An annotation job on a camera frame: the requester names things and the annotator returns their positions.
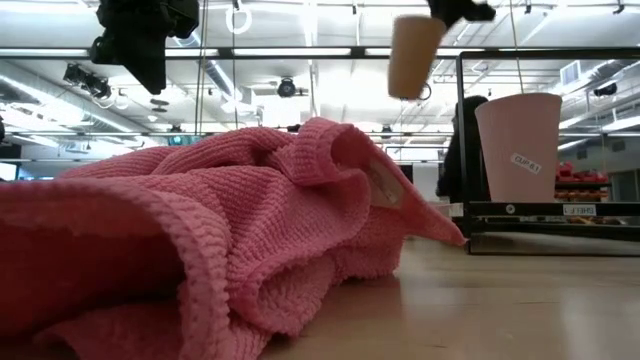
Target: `white label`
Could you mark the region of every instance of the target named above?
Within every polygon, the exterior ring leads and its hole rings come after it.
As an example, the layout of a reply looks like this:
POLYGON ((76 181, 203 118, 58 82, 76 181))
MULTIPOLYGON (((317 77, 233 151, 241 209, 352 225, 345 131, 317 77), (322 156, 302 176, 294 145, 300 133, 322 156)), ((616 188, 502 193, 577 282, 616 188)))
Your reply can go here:
POLYGON ((511 162, 520 166, 521 168, 529 170, 529 172, 536 175, 538 175, 540 169, 542 169, 542 166, 540 166, 539 164, 536 164, 535 162, 517 153, 513 153, 513 155, 511 155, 511 162))
POLYGON ((562 205, 562 212, 566 216, 596 216, 595 205, 562 205))

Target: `person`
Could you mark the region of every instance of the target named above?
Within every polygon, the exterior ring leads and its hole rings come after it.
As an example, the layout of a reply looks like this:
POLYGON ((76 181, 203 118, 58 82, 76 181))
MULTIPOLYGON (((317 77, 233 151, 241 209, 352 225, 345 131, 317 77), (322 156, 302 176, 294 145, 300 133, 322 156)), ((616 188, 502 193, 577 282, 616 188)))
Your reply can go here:
MULTIPOLYGON (((486 103, 484 96, 471 96, 463 100, 464 105, 464 133, 465 154, 467 163, 467 186, 470 190, 469 201, 490 201, 486 170, 482 161, 482 144, 480 130, 475 111, 478 106, 486 103)), ((438 179, 436 195, 449 197, 450 203, 463 200, 462 166, 460 163, 460 131, 458 129, 458 104, 456 104, 453 121, 453 137, 449 150, 444 159, 444 172, 438 179)))

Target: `black metal frame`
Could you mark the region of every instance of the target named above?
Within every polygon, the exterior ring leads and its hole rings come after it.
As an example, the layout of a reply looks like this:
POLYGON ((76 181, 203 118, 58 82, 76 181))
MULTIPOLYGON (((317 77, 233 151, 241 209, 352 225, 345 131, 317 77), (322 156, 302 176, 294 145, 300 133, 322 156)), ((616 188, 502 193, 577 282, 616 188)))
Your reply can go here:
MULTIPOLYGON (((464 68, 465 60, 480 59, 510 59, 510 60, 609 60, 609 59, 637 59, 640 61, 640 48, 582 48, 582 49, 547 49, 547 50, 486 50, 482 52, 464 51, 456 59, 456 77, 458 87, 458 130, 460 132, 460 163, 462 166, 462 218, 458 224, 463 234, 469 239, 466 250, 469 254, 480 254, 473 250, 476 236, 483 232, 529 232, 553 235, 568 235, 597 237, 603 239, 640 240, 640 227, 626 226, 589 226, 571 224, 531 224, 518 222, 485 222, 487 217, 518 217, 518 216, 565 216, 563 205, 558 203, 491 203, 470 202, 471 187, 468 186, 469 177, 465 154, 464 132, 464 68)), ((640 203, 593 203, 598 216, 640 216, 640 203)), ((491 255, 506 255, 509 253, 491 253, 491 255)))

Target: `black camera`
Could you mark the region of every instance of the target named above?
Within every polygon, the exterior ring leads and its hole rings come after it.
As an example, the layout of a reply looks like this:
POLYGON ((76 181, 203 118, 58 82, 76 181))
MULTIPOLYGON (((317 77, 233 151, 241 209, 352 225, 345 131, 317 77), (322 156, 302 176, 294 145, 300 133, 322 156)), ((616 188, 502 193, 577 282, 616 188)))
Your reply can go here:
POLYGON ((165 42, 198 27, 198 0, 100 0, 105 30, 89 55, 95 64, 123 65, 151 94, 167 87, 165 42))

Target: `cup label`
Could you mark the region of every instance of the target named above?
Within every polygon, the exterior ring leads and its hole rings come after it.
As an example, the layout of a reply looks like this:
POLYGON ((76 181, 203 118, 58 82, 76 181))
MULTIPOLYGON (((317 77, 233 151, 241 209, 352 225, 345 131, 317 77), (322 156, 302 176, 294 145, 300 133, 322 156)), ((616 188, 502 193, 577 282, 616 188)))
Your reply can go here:
POLYGON ((540 169, 542 169, 540 164, 536 164, 518 153, 513 153, 513 155, 511 155, 511 162, 535 175, 538 175, 540 169))

